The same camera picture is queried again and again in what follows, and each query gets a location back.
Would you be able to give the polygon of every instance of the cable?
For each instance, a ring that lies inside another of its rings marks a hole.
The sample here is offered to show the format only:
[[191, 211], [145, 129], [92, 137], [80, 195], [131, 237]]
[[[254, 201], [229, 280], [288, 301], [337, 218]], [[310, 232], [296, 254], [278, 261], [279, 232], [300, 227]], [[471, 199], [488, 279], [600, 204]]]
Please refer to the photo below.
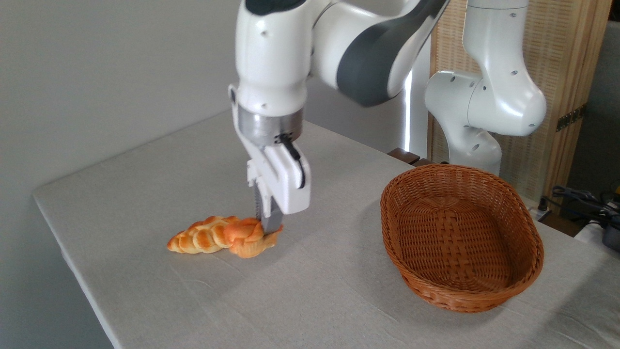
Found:
[[551, 204], [553, 204], [553, 205], [555, 205], [555, 206], [558, 206], [558, 207], [560, 207], [561, 209], [565, 209], [565, 210], [567, 210], [567, 211], [569, 211], [569, 212], [571, 212], [571, 213], [573, 213], [573, 214], [580, 215], [580, 216], [582, 216], [582, 217], [586, 217], [586, 218], [590, 218], [591, 220], [595, 220], [595, 221], [597, 221], [597, 222], [599, 222], [599, 223], [605, 223], [605, 224], [611, 225], [612, 227], [614, 227], [614, 228], [616, 228], [616, 229], [620, 229], [620, 224], [618, 224], [618, 222], [617, 222], [617, 221], [613, 221], [613, 220], [611, 220], [611, 219], [609, 219], [609, 218], [608, 218], [608, 217], [610, 217], [610, 218], [611, 218], [611, 217], [614, 217], [614, 216], [616, 216], [616, 215], [620, 215], [620, 214], [618, 214], [617, 212], [615, 212], [614, 214], [611, 214], [610, 216], [607, 216], [607, 215], [605, 214], [605, 215], [604, 215], [604, 217], [602, 217], [602, 216], [600, 216], [600, 215], [592, 215], [592, 214], [587, 214], [587, 213], [583, 213], [583, 212], [575, 211], [575, 210], [573, 210], [573, 209], [571, 209], [571, 208], [569, 208], [569, 207], [567, 207], [567, 206], [565, 206], [565, 205], [560, 204], [559, 202], [555, 202], [555, 201], [553, 201], [552, 199], [550, 199], [550, 198], [549, 198], [549, 197], [547, 197], [547, 196], [542, 196], [542, 198], [544, 198], [547, 202], [549, 202], [549, 203], [551, 203]]

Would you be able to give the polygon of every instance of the wooden panel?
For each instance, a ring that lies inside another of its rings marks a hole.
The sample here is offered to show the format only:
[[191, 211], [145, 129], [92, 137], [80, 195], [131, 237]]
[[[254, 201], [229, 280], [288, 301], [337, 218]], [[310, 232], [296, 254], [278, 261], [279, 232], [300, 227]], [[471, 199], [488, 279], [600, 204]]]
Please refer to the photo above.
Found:
[[[462, 45], [466, 0], [452, 0], [432, 39], [431, 71], [479, 72]], [[547, 115], [528, 137], [495, 135], [502, 147], [500, 176], [521, 195], [537, 199], [567, 181], [580, 122], [556, 132], [557, 121], [587, 101], [611, 0], [530, 0], [523, 56], [547, 98]], [[439, 124], [429, 120], [429, 158], [447, 161]]]

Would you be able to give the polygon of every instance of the bread basket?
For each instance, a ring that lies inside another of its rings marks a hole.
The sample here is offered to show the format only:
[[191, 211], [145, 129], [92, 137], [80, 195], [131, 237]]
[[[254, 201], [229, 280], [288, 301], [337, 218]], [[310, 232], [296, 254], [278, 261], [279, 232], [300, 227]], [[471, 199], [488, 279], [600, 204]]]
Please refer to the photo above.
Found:
[[476, 168], [433, 164], [395, 177], [381, 196], [381, 226], [409, 288], [456, 312], [497, 307], [543, 267], [543, 242], [519, 195]]

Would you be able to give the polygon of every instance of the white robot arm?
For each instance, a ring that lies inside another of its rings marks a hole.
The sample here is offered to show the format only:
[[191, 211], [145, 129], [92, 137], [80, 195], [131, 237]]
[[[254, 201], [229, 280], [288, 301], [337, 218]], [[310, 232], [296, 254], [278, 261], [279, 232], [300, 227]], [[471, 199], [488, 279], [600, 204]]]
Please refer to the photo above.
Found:
[[266, 233], [309, 205], [311, 174], [295, 144], [312, 73], [363, 106], [398, 94], [449, 0], [410, 0], [384, 17], [329, 0], [243, 0], [236, 31], [234, 125], [251, 159]]
[[499, 174], [502, 151], [488, 131], [525, 136], [546, 113], [546, 100], [523, 61], [528, 0], [468, 0], [463, 47], [482, 74], [440, 71], [425, 102], [446, 135], [449, 162]]

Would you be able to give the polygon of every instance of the bread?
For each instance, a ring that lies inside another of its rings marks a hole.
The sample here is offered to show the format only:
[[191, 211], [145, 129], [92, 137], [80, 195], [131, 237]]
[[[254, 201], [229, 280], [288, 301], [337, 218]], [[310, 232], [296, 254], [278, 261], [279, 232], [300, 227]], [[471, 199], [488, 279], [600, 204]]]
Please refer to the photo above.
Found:
[[224, 228], [226, 243], [230, 252], [241, 258], [252, 258], [278, 243], [280, 228], [271, 234], [264, 234], [263, 226], [256, 218], [246, 218], [233, 222]]
[[255, 218], [211, 216], [192, 224], [168, 241], [168, 250], [179, 253], [213, 253], [223, 248], [241, 258], [257, 256], [277, 244], [278, 231], [265, 235]]

